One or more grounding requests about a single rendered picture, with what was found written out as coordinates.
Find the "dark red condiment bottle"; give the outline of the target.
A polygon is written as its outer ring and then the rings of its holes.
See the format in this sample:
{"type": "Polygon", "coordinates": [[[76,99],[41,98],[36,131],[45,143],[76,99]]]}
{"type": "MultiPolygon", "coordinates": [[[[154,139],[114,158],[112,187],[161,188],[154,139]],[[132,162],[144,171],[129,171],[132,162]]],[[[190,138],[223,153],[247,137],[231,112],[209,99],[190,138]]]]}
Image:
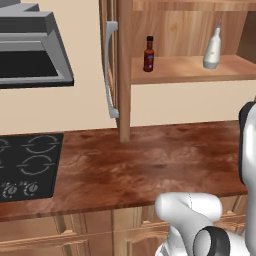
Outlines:
{"type": "Polygon", "coordinates": [[[144,66],[143,70],[145,72],[152,72],[154,65],[154,50],[153,50],[153,40],[152,36],[147,37],[147,48],[144,51],[144,66]]]}

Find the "open wooden cabinet door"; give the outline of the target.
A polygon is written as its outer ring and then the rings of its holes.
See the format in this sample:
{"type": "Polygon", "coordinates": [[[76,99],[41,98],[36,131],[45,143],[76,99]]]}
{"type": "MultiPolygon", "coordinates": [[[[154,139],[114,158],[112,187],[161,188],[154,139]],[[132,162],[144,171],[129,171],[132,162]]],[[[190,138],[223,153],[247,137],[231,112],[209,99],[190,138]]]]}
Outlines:
{"type": "Polygon", "coordinates": [[[99,21],[102,69],[108,112],[109,117],[118,122],[117,32],[119,24],[117,21],[116,0],[99,0],[99,21]]]}

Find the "white oil and vinegar bottle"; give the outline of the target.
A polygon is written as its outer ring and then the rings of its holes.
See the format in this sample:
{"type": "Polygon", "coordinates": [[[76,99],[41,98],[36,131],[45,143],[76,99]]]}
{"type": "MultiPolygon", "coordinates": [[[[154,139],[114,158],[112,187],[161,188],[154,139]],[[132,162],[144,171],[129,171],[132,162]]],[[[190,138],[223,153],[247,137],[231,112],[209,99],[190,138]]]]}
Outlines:
{"type": "Polygon", "coordinates": [[[219,24],[215,28],[203,57],[203,67],[206,69],[216,69],[220,62],[221,38],[219,24]]]}

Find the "wooden base cupboard door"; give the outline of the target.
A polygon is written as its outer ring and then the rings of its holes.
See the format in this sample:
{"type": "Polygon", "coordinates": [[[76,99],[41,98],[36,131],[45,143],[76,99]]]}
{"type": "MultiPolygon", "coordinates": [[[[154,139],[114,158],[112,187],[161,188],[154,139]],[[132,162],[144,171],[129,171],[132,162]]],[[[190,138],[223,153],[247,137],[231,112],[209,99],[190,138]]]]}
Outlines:
{"type": "Polygon", "coordinates": [[[74,256],[113,256],[111,211],[64,216],[66,229],[83,239],[71,246],[74,256]]]}
{"type": "Polygon", "coordinates": [[[0,223],[0,256],[72,256],[63,216],[0,223]]]}
{"type": "MultiPolygon", "coordinates": [[[[241,234],[245,227],[247,195],[222,197],[223,214],[215,225],[241,234]]],[[[165,241],[169,224],[151,206],[117,209],[113,217],[114,256],[154,256],[165,241]]]]}

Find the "black hob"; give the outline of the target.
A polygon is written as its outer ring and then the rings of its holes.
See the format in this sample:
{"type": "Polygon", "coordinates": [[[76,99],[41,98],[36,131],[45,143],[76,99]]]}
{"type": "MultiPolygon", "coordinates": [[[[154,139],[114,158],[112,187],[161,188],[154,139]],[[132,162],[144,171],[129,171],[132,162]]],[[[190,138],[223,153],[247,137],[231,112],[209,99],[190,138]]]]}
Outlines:
{"type": "Polygon", "coordinates": [[[63,133],[0,136],[0,202],[53,196],[63,138],[63,133]],[[38,190],[26,196],[24,188],[33,182],[38,190]],[[4,198],[10,184],[17,185],[17,192],[4,198]]]}

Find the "grey hob knob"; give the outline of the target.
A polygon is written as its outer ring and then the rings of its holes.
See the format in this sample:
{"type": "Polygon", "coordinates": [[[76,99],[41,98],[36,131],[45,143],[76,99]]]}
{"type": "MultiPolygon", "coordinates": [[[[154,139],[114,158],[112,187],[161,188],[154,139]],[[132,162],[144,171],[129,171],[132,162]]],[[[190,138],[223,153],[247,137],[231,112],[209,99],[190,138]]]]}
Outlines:
{"type": "Polygon", "coordinates": [[[10,184],[3,190],[3,197],[4,198],[12,198],[13,195],[17,192],[17,185],[10,184]]]}
{"type": "Polygon", "coordinates": [[[33,196],[37,190],[38,190],[38,184],[36,182],[33,182],[25,186],[24,194],[26,196],[33,196]]]}

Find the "grey range hood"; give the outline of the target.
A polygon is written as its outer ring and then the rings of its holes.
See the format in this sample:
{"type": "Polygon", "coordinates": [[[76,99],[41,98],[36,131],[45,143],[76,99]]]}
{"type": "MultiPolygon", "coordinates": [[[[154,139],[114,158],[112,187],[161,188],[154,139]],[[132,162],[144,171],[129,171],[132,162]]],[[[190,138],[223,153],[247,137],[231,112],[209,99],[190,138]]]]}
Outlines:
{"type": "Polygon", "coordinates": [[[54,13],[37,3],[0,0],[0,89],[73,85],[54,13]]]}

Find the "wooden wall cabinet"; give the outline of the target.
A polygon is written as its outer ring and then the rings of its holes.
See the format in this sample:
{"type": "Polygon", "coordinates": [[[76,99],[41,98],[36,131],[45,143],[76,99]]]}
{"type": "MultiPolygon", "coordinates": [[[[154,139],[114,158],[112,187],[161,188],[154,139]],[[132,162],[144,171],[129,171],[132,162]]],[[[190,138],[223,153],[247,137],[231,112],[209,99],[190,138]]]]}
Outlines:
{"type": "Polygon", "coordinates": [[[130,140],[131,87],[135,84],[256,80],[256,0],[116,0],[120,140],[130,140]],[[217,25],[216,69],[203,57],[217,25]],[[152,36],[154,65],[145,72],[152,36]]]}

